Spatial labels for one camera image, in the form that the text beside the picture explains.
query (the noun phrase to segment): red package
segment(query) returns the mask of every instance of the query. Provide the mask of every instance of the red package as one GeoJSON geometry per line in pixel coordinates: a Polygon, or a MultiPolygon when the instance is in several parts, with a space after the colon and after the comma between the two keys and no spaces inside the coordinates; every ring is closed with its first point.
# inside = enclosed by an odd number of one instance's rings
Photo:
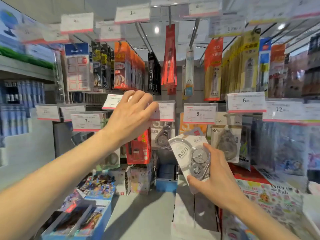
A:
{"type": "Polygon", "coordinates": [[[161,84],[166,88],[177,87],[177,64],[176,64],[176,46],[175,46],[175,25],[166,26],[165,51],[163,60],[163,69],[161,84]]]}
{"type": "Polygon", "coordinates": [[[148,164],[151,159],[151,131],[148,128],[141,136],[125,145],[127,164],[148,164]]]}

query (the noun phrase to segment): hand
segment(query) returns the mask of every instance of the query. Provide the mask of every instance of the hand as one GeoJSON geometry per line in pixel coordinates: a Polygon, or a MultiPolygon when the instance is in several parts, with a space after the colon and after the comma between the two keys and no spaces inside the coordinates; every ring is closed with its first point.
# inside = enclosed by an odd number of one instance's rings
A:
{"type": "Polygon", "coordinates": [[[120,147],[142,135],[150,127],[149,119],[158,106],[149,93],[140,90],[126,91],[102,130],[113,139],[116,137],[120,147]]]}
{"type": "Polygon", "coordinates": [[[210,177],[208,180],[201,182],[189,175],[187,180],[190,185],[204,194],[215,205],[234,213],[241,202],[245,202],[247,198],[237,185],[224,153],[212,148],[207,143],[203,143],[203,146],[211,154],[210,177]]]}

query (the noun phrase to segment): aisle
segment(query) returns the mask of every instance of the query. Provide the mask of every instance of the aisle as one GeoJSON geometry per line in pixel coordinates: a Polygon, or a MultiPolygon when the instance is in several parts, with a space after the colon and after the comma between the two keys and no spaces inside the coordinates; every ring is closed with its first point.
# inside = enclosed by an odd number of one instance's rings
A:
{"type": "Polygon", "coordinates": [[[148,195],[114,196],[112,216],[103,240],[171,239],[175,194],[152,190],[148,195]]]}

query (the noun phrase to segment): left hand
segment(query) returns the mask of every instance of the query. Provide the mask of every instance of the left hand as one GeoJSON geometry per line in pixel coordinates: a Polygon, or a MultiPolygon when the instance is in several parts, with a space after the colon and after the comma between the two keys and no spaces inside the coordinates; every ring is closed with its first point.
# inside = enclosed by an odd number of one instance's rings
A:
{"type": "Polygon", "coordinates": [[[120,147],[142,135],[151,126],[149,119],[158,106],[150,93],[126,91],[102,131],[108,132],[109,136],[116,136],[120,147]]]}

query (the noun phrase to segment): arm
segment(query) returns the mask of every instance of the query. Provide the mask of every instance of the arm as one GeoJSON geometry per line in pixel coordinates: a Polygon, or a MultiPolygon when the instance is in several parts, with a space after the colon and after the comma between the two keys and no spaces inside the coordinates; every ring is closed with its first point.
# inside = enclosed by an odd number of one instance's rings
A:
{"type": "Polygon", "coordinates": [[[99,161],[150,127],[157,107],[150,94],[125,92],[105,128],[2,191],[2,239],[29,239],[99,161]]]}
{"type": "Polygon", "coordinates": [[[206,143],[203,145],[211,153],[210,178],[201,182],[188,176],[190,185],[197,188],[218,207],[236,215],[260,240],[299,240],[297,236],[244,195],[222,151],[206,143]]]}

